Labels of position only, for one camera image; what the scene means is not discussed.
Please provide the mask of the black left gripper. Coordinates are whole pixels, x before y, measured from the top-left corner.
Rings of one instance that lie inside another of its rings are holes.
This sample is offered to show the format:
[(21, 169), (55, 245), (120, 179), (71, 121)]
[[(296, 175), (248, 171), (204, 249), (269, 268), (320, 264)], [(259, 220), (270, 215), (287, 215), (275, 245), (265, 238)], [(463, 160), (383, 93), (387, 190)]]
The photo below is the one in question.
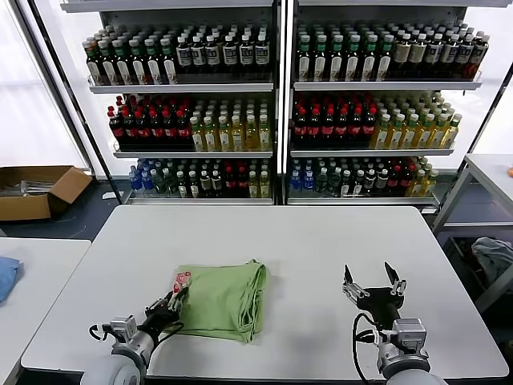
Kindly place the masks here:
[(143, 329), (149, 334), (161, 334), (167, 327), (178, 322), (187, 295), (187, 286), (175, 286), (173, 291), (147, 306)]

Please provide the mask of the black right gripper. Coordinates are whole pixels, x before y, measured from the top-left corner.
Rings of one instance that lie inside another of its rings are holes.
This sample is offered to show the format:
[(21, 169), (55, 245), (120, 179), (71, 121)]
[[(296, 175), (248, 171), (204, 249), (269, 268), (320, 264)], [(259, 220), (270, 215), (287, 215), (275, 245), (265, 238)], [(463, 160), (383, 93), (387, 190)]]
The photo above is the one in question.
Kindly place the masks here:
[(350, 301), (356, 301), (359, 310), (368, 312), (379, 326), (392, 326), (400, 319), (398, 310), (403, 305), (406, 280), (401, 279), (396, 269), (388, 262), (384, 263), (392, 288), (379, 287), (363, 289), (353, 281), (349, 267), (345, 265), (342, 292)]

